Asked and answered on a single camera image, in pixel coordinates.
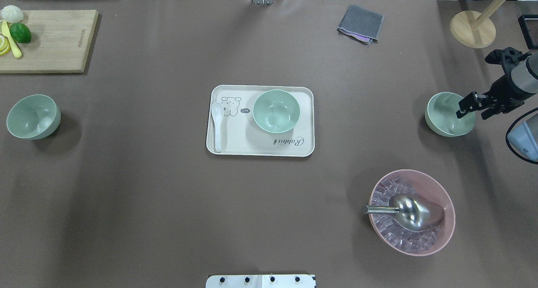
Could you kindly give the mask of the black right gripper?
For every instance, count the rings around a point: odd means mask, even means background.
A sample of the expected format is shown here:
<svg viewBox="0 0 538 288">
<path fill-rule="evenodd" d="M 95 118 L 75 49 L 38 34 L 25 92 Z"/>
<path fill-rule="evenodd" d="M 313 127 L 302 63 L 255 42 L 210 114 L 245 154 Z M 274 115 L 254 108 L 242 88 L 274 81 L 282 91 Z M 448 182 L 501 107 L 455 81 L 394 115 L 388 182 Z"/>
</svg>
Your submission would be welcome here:
<svg viewBox="0 0 538 288">
<path fill-rule="evenodd" d="M 501 65 L 504 75 L 496 80 L 484 95 L 494 103 L 481 113 L 487 120 L 502 112 L 511 112 L 523 105 L 525 100 L 538 92 L 538 56 L 530 52 L 523 54 L 512 47 L 495 49 L 485 58 L 486 63 Z M 471 92 L 459 101 L 457 118 L 483 110 L 485 96 Z"/>
</svg>

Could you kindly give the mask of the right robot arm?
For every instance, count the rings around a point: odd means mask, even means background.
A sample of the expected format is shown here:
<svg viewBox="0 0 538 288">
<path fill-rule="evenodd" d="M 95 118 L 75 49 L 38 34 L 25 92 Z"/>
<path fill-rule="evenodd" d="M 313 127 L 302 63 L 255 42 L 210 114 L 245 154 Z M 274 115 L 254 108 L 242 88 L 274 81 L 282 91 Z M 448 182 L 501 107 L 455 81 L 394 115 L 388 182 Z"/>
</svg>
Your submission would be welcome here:
<svg viewBox="0 0 538 288">
<path fill-rule="evenodd" d="M 459 101 L 457 118 L 482 110 L 482 119 L 494 114 L 507 114 L 537 94 L 538 57 L 532 53 L 522 53 L 514 48 L 494 49 L 485 58 L 486 63 L 501 65 L 504 75 L 492 83 L 484 94 L 471 92 Z M 537 108 L 517 117 L 505 134 L 509 150 L 521 160 L 537 164 L 537 115 L 520 123 L 521 119 L 536 113 Z"/>
</svg>

